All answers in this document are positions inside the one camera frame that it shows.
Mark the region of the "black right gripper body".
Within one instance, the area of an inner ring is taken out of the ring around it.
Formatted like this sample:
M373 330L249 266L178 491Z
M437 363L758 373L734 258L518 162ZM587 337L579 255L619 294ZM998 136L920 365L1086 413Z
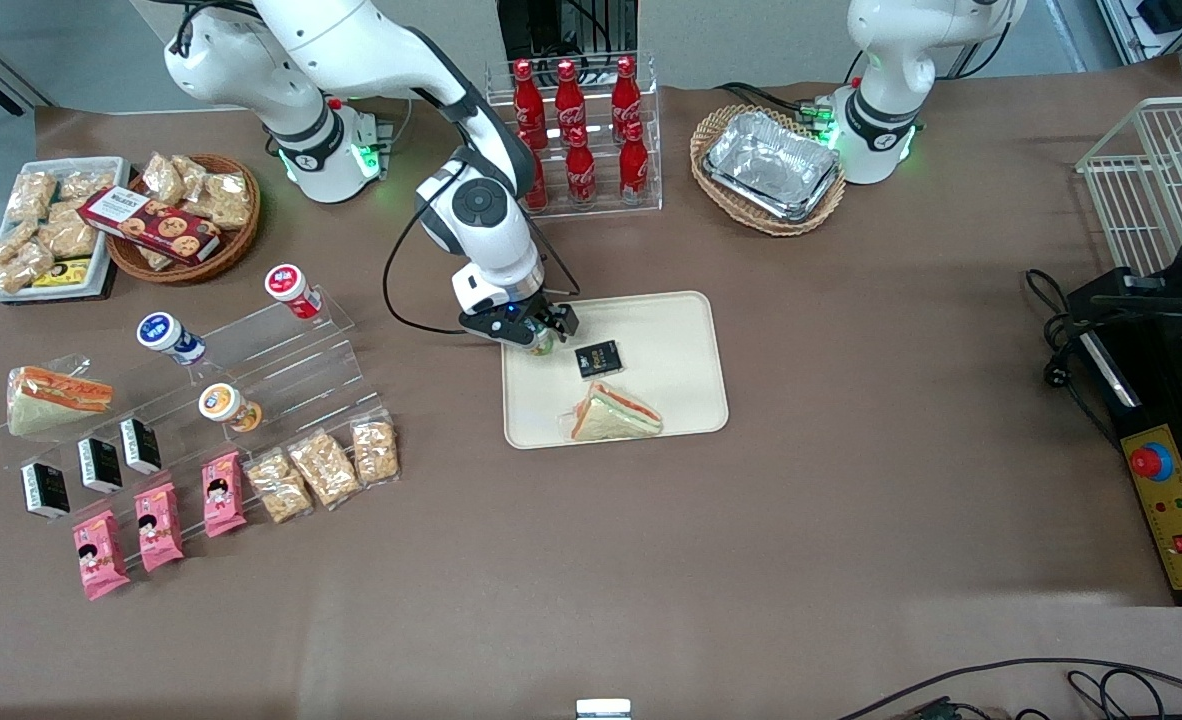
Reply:
M551 331L544 322L547 305L548 301L545 299L508 301L478 313L463 311L457 316L457 322L463 331L489 338L500 345L509 345L501 340L505 327L530 327L533 331L533 348L550 348L554 342L554 331Z

